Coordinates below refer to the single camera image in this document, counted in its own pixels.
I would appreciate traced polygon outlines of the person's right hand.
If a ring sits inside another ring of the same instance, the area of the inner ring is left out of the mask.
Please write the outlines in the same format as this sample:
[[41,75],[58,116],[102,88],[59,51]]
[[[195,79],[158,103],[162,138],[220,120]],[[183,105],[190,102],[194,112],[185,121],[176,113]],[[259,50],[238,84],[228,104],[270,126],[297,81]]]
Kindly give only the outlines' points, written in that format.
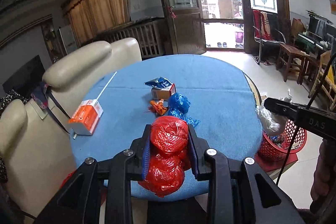
[[335,145],[323,139],[319,147],[319,157],[310,191],[313,201],[328,194],[333,174],[335,174]]

